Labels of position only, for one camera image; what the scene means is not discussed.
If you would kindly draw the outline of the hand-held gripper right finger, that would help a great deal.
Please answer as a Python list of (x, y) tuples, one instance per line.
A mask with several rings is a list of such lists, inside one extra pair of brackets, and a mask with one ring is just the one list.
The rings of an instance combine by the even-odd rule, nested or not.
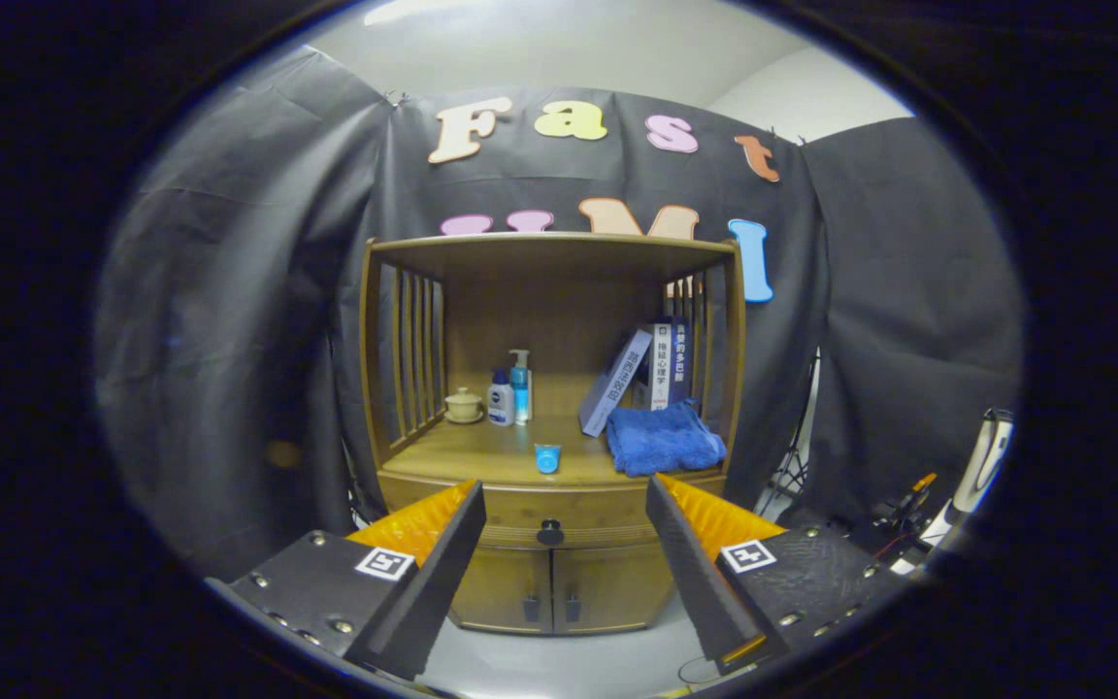
[(904, 575), (827, 528), (781, 528), (665, 474), (650, 478), (646, 513), (722, 674), (827, 645), (909, 589)]

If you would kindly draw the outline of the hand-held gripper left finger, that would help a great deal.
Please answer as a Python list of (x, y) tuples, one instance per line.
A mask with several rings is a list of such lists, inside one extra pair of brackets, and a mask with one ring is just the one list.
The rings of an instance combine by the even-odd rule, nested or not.
[(372, 680), (425, 671), (485, 525), (480, 481), (443, 488), (364, 530), (314, 530), (214, 594), (318, 665)]

